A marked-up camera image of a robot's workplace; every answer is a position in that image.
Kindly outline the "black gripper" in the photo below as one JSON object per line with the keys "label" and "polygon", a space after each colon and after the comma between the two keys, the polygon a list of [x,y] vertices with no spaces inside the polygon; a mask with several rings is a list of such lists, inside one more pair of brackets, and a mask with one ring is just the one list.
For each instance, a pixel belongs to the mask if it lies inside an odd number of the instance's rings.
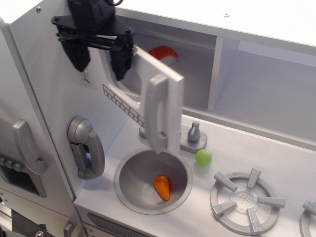
{"label": "black gripper", "polygon": [[110,51],[116,80],[124,79],[135,52],[134,30],[116,17],[121,0],[68,0],[69,15],[54,16],[51,23],[73,66],[83,72],[90,62],[88,47]]}

